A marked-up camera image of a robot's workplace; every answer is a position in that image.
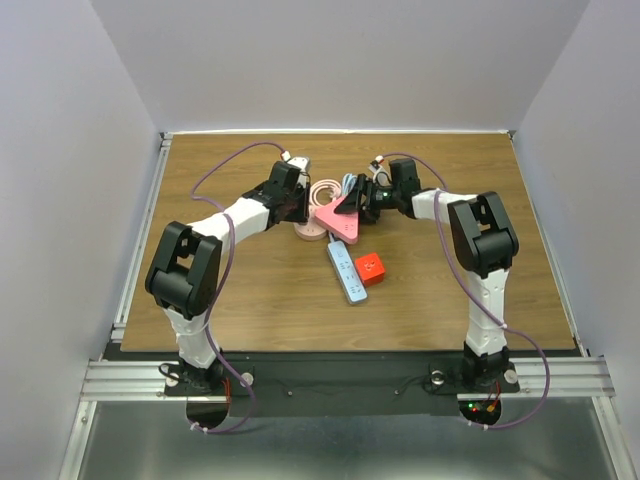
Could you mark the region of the pink round power strip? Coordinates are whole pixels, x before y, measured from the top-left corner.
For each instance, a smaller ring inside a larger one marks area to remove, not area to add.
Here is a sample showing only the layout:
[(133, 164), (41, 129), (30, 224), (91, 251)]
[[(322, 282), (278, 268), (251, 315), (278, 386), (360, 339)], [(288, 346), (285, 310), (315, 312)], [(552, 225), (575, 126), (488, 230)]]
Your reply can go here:
[(304, 241), (319, 241), (327, 235), (325, 228), (313, 222), (308, 222), (306, 224), (295, 223), (294, 231), (296, 235)]

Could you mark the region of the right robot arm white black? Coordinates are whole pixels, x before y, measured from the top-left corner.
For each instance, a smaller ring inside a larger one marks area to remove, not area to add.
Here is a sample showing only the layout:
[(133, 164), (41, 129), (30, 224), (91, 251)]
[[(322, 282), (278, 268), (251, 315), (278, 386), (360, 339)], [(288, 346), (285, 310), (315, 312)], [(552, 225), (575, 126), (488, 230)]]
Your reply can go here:
[(358, 175), (347, 184), (335, 212), (355, 214), (365, 224), (377, 222), (383, 210), (435, 222), (447, 263), (469, 299), (460, 378), (466, 387), (482, 390), (509, 369), (505, 288), (519, 240), (497, 193), (424, 188), (418, 162), (395, 154), (386, 183), (379, 181), (378, 172)]

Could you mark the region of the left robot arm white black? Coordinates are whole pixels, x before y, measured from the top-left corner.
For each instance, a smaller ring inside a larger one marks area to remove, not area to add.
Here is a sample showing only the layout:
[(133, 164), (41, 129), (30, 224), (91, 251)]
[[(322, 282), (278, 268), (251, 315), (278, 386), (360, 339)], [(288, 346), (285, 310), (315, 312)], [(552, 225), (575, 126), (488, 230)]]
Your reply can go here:
[(308, 220), (310, 165), (307, 157), (279, 160), (266, 181), (224, 211), (191, 224), (173, 221), (165, 227), (145, 290), (169, 318), (179, 349), (179, 365), (163, 373), (166, 379), (202, 394), (221, 386), (224, 366), (207, 321), (230, 271), (219, 272), (221, 258), (232, 258), (239, 242), (281, 222)]

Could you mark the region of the pink triangular power strip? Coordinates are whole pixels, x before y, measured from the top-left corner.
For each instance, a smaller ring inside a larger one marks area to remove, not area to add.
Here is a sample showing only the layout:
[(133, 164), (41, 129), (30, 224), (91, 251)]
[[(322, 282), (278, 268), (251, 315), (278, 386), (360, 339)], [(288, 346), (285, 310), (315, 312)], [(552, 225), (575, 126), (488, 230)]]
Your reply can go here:
[(359, 239), (358, 213), (339, 214), (336, 207), (345, 196), (334, 199), (331, 203), (318, 207), (314, 213), (316, 223), (339, 240), (353, 245)]

